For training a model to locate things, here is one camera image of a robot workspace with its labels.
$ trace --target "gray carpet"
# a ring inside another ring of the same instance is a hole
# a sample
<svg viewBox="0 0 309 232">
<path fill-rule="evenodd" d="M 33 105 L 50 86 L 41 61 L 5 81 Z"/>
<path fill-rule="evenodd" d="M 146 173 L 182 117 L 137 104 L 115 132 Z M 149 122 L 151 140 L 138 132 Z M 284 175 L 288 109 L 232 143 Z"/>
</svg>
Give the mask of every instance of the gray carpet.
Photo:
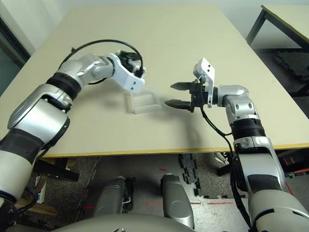
<svg viewBox="0 0 309 232">
<path fill-rule="evenodd" d="M 214 153 L 207 154 L 181 154 L 183 178 L 187 184 L 196 185 L 196 195 L 208 199 L 233 198 L 230 186 L 230 175 L 217 175 L 217 169 L 224 165 L 215 160 Z"/>
<path fill-rule="evenodd" d="M 274 60 L 301 82 L 309 81 L 308 52 L 277 52 Z"/>
<path fill-rule="evenodd" d="M 71 158 L 76 164 L 71 168 L 80 174 L 77 182 L 48 178 L 44 204 L 59 211 L 57 216 L 26 211 L 17 223 L 44 230 L 54 230 L 75 222 L 80 213 L 80 206 L 87 196 L 87 186 L 93 176 L 94 167 L 99 158 Z M 37 174 L 32 173 L 28 186 L 34 187 Z"/>
</svg>

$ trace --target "black table frame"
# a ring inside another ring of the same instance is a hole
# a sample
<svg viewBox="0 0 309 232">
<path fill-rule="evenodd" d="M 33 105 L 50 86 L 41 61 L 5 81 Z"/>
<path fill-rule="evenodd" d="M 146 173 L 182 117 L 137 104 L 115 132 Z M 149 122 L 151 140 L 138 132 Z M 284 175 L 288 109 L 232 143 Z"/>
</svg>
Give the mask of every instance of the black table frame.
<svg viewBox="0 0 309 232">
<path fill-rule="evenodd" d="M 280 29 L 284 34 L 289 36 L 295 43 L 297 43 L 299 46 L 301 46 L 303 49 L 309 52 L 309 42 L 308 41 L 306 41 L 304 38 L 302 38 L 297 33 L 292 31 L 284 23 L 276 19 L 273 15 L 271 15 L 264 9 L 262 9 L 260 15 L 256 19 L 253 27 L 251 28 L 246 38 L 246 41 L 249 45 L 252 44 L 253 40 L 255 39 L 256 35 L 258 34 L 259 30 L 261 29 L 266 19 L 269 22 L 271 22 L 274 26 L 276 26 L 278 29 Z M 291 97 L 309 96 L 309 83 L 306 84 L 304 87 L 302 87 L 299 91 L 292 92 L 289 94 L 291 95 Z"/>
</svg>

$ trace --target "black wire harness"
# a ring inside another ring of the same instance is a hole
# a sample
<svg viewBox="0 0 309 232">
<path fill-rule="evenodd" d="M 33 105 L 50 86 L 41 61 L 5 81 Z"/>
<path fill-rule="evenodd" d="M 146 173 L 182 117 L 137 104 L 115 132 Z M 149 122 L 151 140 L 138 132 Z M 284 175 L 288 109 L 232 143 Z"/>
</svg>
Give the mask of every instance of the black wire harness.
<svg viewBox="0 0 309 232">
<path fill-rule="evenodd" d="M 61 65 L 64 62 L 68 61 L 74 54 L 76 54 L 78 51 L 82 50 L 83 48 L 88 47 L 88 46 L 93 45 L 93 44 L 105 43 L 105 42 L 118 43 L 118 44 L 120 43 L 122 45 L 125 45 L 125 46 L 131 48 L 138 55 L 138 57 L 140 58 L 140 69 L 138 70 L 138 74 L 137 75 L 142 74 L 142 72 L 143 72 L 143 58 L 141 57 L 141 54 L 139 53 L 139 51 L 135 47 L 130 45 L 129 43 L 123 42 L 121 40 L 110 40 L 110 39 L 95 40 L 95 41 L 86 43 L 86 44 L 84 44 L 84 45 L 82 45 L 82 46 L 80 46 L 78 48 L 72 48 L 71 53 L 68 54 L 67 57 L 64 58 L 64 60 L 60 64 L 59 68 L 61 67 Z M 89 83 L 89 85 L 96 85 L 96 84 L 99 84 L 99 83 L 101 83 L 101 82 L 103 82 L 105 80 L 106 80 L 106 78 L 103 78 L 103 79 L 101 79 L 101 80 L 99 80 L 97 82 Z"/>
<path fill-rule="evenodd" d="M 200 94 L 202 96 L 201 99 L 203 100 L 204 98 L 203 98 L 202 88 L 200 88 L 200 90 L 201 90 Z M 235 162 L 238 161 L 238 157 L 237 157 L 237 155 L 233 155 L 233 149 L 232 149 L 231 143 L 226 138 L 227 136 L 231 135 L 232 133 L 225 134 L 212 123 L 212 121 L 208 118 L 207 114 L 204 111 L 204 108 L 203 108 L 204 104 L 205 104 L 205 102 L 203 102 L 203 104 L 200 108 L 203 118 L 206 120 L 206 122 L 210 125 L 211 128 L 213 128 L 222 138 L 224 138 L 224 140 L 228 144 L 230 152 L 229 152 L 229 155 L 227 155 L 227 160 L 228 160 L 230 167 L 231 167 L 230 184 L 231 184 L 231 188 L 232 188 L 233 197 L 235 199 L 235 203 L 236 203 L 238 210 L 240 211 L 242 217 L 244 218 L 247 225 L 251 229 L 250 217 L 249 217 L 249 215 L 246 211 L 245 206 L 243 205 L 243 202 L 241 200 L 241 196 L 240 196 L 240 194 L 237 190 L 236 168 L 235 168 L 234 164 L 235 164 Z"/>
</svg>

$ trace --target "table leg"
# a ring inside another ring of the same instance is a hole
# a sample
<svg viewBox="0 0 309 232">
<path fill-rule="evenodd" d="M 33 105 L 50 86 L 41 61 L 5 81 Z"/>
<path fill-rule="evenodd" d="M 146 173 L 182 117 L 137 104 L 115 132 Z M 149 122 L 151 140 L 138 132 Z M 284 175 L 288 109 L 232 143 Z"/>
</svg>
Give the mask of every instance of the table leg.
<svg viewBox="0 0 309 232">
<path fill-rule="evenodd" d="M 291 92 L 289 94 L 292 98 L 293 97 L 308 97 L 309 96 L 309 83 L 303 86 L 299 91 Z"/>
<path fill-rule="evenodd" d="M 44 174 L 46 176 L 53 176 L 55 178 L 78 181 L 79 174 L 66 170 L 67 158 L 56 159 L 55 165 L 45 162 L 43 160 L 36 161 L 33 171 Z"/>
<path fill-rule="evenodd" d="M 251 45 L 252 41 L 254 40 L 254 38 L 256 37 L 257 33 L 259 32 L 259 30 L 261 29 L 262 25 L 264 24 L 265 22 L 265 14 L 266 14 L 266 11 L 265 10 L 262 10 L 260 15 L 258 16 L 258 18 L 256 19 L 253 27 L 251 28 L 247 38 L 246 38 L 246 41 L 249 45 Z"/>
<path fill-rule="evenodd" d="M 222 168 L 217 169 L 218 176 L 222 176 L 222 175 L 228 174 L 230 172 L 231 172 L 231 165 L 230 164 L 223 166 Z"/>
</svg>

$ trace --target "black cable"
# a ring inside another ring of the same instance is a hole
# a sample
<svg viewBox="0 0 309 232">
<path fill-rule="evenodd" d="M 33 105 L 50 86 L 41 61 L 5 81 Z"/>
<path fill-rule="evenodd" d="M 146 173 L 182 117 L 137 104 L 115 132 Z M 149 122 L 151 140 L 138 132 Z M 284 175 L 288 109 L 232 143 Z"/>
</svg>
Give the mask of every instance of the black cable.
<svg viewBox="0 0 309 232">
<path fill-rule="evenodd" d="M 251 223 L 250 223 L 250 217 L 246 211 L 245 206 L 243 205 L 243 202 L 241 200 L 240 194 L 237 191 L 237 184 L 236 184 L 236 179 L 235 179 L 235 167 L 233 165 L 233 150 L 232 150 L 232 146 L 231 143 L 228 141 L 228 139 L 226 138 L 226 136 L 228 134 L 224 134 L 222 131 L 220 131 L 218 128 L 216 128 L 216 126 L 210 121 L 210 119 L 208 118 L 208 116 L 206 115 L 203 106 L 201 106 L 201 112 L 203 115 L 203 118 L 207 121 L 207 123 L 221 136 L 224 138 L 224 140 L 227 142 L 229 150 L 230 150 L 230 155 L 227 156 L 227 159 L 230 163 L 231 166 L 231 174 L 230 174 L 230 184 L 231 184 L 231 188 L 232 188 L 232 193 L 233 193 L 233 197 L 235 199 L 235 203 L 236 206 L 238 208 L 238 210 L 240 211 L 240 214 L 242 215 L 242 217 L 244 218 L 244 220 L 246 221 L 247 225 L 249 226 L 249 228 L 251 228 Z"/>
<path fill-rule="evenodd" d="M 106 79 L 107 79 L 107 78 L 103 78 L 103 79 L 101 79 L 101 80 L 99 80 L 99 81 L 97 81 L 97 82 L 88 83 L 88 84 L 89 84 L 89 85 L 96 85 L 96 84 L 99 84 L 99 83 L 105 81 Z"/>
<path fill-rule="evenodd" d="M 31 193 L 33 199 L 32 199 L 32 201 L 31 201 L 29 204 L 27 204 L 26 206 L 17 209 L 17 210 L 15 211 L 15 213 L 16 213 L 17 215 L 22 214 L 22 213 L 25 212 L 26 210 L 32 208 L 32 207 L 35 205 L 35 203 L 37 202 L 37 200 L 38 200 L 38 194 L 37 194 L 35 191 L 33 191 L 30 187 L 26 186 L 25 191 Z"/>
<path fill-rule="evenodd" d="M 123 41 L 120 41 L 120 40 L 95 40 L 95 41 L 92 41 L 92 42 L 89 42 L 89 43 L 86 43 L 78 48 L 72 48 L 71 50 L 71 53 L 67 55 L 67 57 L 64 58 L 64 60 L 61 62 L 59 68 L 61 67 L 61 65 L 68 61 L 75 53 L 77 53 L 78 51 L 82 50 L 83 48 L 87 47 L 87 46 L 90 46 L 90 45 L 93 45 L 93 44 L 98 44 L 98 43 L 104 43 L 104 42 L 112 42 L 112 43 L 120 43 L 120 44 L 123 44 L 125 46 L 128 46 L 129 48 L 131 48 L 140 58 L 140 69 L 138 72 L 142 73 L 143 72 L 143 58 L 141 57 L 141 54 L 139 53 L 139 51 L 133 47 L 132 45 L 130 45 L 129 43 L 126 43 L 126 42 L 123 42 Z M 102 80 L 99 80 L 95 83 L 89 83 L 89 85 L 96 85 L 98 83 L 101 83 L 105 81 L 105 79 L 102 79 Z"/>
<path fill-rule="evenodd" d="M 235 178 L 235 167 L 233 163 L 231 163 L 230 184 L 231 184 L 232 193 L 235 199 L 236 206 L 238 210 L 240 211 L 240 214 L 242 215 L 243 219 L 247 223 L 248 227 L 251 229 L 250 217 L 246 211 L 245 206 L 243 205 L 240 194 L 237 191 L 237 184 L 236 184 L 236 178 Z"/>
<path fill-rule="evenodd" d="M 39 156 L 36 158 L 36 160 L 39 160 L 40 158 L 42 158 L 50 149 L 51 147 L 47 147 L 41 154 L 39 154 Z"/>
</svg>

